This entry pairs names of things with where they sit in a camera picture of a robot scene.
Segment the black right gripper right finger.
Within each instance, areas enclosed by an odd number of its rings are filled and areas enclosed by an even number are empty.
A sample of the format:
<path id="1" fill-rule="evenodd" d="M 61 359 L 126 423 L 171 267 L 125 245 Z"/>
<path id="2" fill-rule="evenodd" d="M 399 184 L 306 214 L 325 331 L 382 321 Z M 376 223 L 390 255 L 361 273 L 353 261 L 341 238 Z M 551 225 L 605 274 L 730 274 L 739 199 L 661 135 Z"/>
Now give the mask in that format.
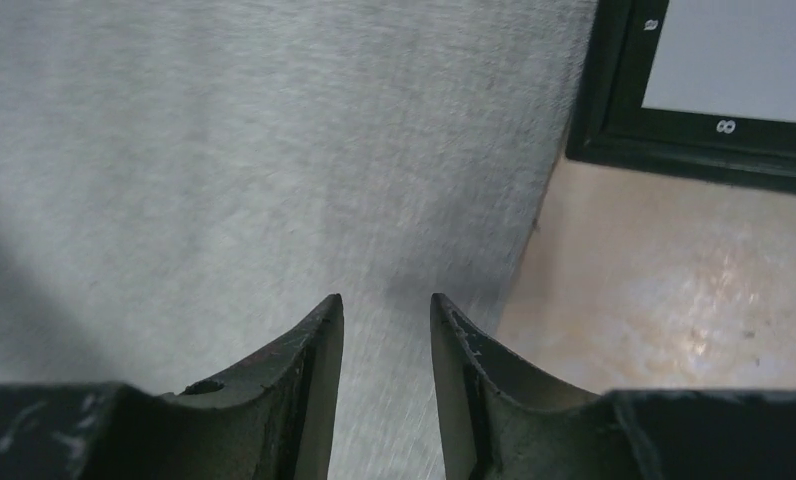
<path id="1" fill-rule="evenodd" d="M 796 479 L 796 390 L 594 394 L 532 365 L 431 299 L 450 479 Z"/>

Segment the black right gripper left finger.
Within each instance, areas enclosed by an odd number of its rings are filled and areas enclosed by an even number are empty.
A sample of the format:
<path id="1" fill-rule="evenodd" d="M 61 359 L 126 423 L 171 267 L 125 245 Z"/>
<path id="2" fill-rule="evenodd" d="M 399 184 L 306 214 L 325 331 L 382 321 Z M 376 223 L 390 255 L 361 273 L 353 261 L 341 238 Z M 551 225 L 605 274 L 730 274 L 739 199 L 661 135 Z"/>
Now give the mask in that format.
<path id="1" fill-rule="evenodd" d="M 0 479 L 323 479 L 343 305 L 179 394 L 118 382 L 0 384 Z"/>

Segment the grey cloth napkin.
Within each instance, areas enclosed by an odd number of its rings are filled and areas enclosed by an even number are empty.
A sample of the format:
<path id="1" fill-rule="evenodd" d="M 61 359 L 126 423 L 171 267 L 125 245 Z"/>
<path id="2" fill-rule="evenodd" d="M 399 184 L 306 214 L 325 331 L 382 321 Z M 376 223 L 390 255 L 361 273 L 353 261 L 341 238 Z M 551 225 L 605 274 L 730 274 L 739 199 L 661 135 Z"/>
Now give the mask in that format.
<path id="1" fill-rule="evenodd" d="M 170 392 L 345 305 L 334 479 L 440 479 L 428 312 L 494 328 L 591 1 L 0 1 L 0 382 Z"/>

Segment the black and grey chessboard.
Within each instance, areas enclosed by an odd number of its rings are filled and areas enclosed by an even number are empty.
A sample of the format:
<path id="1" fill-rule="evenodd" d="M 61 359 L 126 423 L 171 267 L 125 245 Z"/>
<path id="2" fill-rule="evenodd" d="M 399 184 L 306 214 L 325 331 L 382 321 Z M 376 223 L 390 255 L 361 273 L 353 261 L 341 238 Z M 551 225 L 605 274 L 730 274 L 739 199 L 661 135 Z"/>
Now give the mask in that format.
<path id="1" fill-rule="evenodd" d="M 566 155 L 796 194 L 796 1 L 599 2 Z"/>

